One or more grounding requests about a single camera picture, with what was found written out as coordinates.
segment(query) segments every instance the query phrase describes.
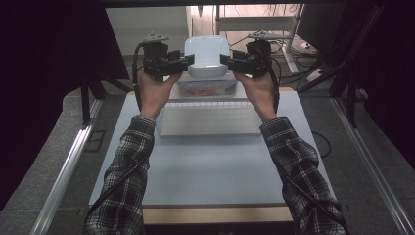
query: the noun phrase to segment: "wall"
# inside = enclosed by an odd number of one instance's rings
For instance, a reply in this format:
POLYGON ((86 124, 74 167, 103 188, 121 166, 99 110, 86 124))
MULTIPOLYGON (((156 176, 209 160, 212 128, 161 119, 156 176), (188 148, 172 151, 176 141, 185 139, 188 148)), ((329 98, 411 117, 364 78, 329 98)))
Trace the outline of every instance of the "wall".
POLYGON ((168 51, 184 51, 189 37, 186 7, 110 8, 107 14, 123 56, 133 55, 137 44, 152 31, 168 35, 168 51))

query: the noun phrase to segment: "finger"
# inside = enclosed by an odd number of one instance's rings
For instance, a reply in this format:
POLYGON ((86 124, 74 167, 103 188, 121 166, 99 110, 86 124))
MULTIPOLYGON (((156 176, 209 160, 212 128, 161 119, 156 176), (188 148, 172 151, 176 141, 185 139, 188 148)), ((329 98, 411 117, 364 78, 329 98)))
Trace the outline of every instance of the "finger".
POLYGON ((247 77, 247 76, 246 76, 245 74, 243 74, 243 73, 236 72, 236 71, 233 71, 233 73, 234 73, 235 79, 237 79, 237 80, 241 81, 242 83, 245 83, 247 80, 249 80, 249 79, 250 79, 249 77, 247 77))
POLYGON ((173 74, 171 75, 165 82, 169 83, 170 85, 173 85, 174 83, 176 83, 180 77, 182 76, 183 72, 181 73, 177 73, 177 74, 173 74))

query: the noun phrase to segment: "plaid sleeve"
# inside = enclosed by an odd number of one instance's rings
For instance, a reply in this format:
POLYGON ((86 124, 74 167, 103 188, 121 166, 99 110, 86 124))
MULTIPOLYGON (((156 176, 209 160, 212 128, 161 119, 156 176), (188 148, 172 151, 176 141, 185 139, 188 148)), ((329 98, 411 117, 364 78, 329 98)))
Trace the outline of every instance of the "plaid sleeve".
POLYGON ((143 211, 141 203, 147 185, 148 157, 154 146, 155 121, 135 116, 120 139, 115 158, 105 173, 105 192, 123 177, 131 166, 145 161, 108 199, 98 207, 84 225, 84 234, 143 234, 143 211))
MULTIPOLYGON (((297 136, 286 117, 264 123, 261 132, 272 161, 288 172, 292 180, 335 217, 343 219, 340 205, 330 194, 326 181, 317 169, 315 149, 297 136)), ((283 197, 296 225, 296 234, 346 234, 303 195, 299 194, 282 175, 283 197)))

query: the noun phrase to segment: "white plastic object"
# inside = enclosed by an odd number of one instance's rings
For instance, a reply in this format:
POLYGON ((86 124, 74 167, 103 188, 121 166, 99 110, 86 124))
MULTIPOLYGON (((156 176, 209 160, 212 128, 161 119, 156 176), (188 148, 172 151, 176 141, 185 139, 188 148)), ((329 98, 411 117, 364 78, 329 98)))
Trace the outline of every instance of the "white plastic object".
POLYGON ((220 64, 220 54, 229 56, 228 41, 223 36, 190 37, 185 42, 184 54, 195 55, 195 64, 188 67, 193 78, 222 77, 228 71, 227 66, 220 64))

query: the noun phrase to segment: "metal rail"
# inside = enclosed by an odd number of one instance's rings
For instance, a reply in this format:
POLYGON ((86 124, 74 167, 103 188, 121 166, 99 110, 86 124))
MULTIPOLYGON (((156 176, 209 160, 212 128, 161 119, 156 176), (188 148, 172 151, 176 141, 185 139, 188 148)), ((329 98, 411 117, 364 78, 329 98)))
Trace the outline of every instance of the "metal rail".
POLYGON ((357 152, 359 153, 360 158, 363 160, 363 163, 369 172, 373 182, 375 183, 382 199, 384 200, 388 210, 391 213, 391 216, 396 223, 400 234, 413 235, 415 234, 414 226, 409 220, 409 217, 401 205, 399 198, 393 192, 391 186, 383 176, 382 172, 379 170, 372 154, 365 145, 362 137, 359 134, 359 131, 350 124, 346 117, 346 109, 342 104, 340 98, 333 98, 333 104, 335 105, 336 111, 339 117, 342 120, 343 125, 346 128, 348 135, 350 136, 351 141, 356 147, 357 152))
POLYGON ((62 198, 67 190, 70 178, 76 168, 76 164, 79 160, 85 143, 91 133, 92 126, 95 121, 103 101, 95 100, 91 107, 91 121, 84 129, 79 130, 72 147, 70 148, 67 159, 62 166, 61 172, 55 181, 55 184, 49 193, 49 196, 43 205, 42 211, 34 223, 34 226, 30 232, 30 235, 43 235, 46 234, 49 226, 55 216, 56 210, 61 203, 62 198))

